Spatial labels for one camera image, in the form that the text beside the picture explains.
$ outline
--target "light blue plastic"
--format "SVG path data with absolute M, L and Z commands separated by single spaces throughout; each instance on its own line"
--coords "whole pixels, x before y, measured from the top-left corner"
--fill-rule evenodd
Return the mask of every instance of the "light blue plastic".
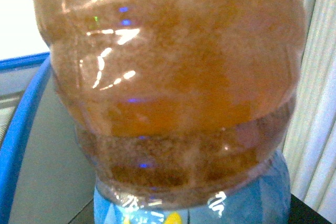
M 218 192 L 208 204 L 177 211 L 123 208 L 94 192 L 95 224 L 286 224 L 290 211 L 289 174 L 280 151 L 264 175 L 230 196 Z M 179 221 L 167 218 L 175 213 Z

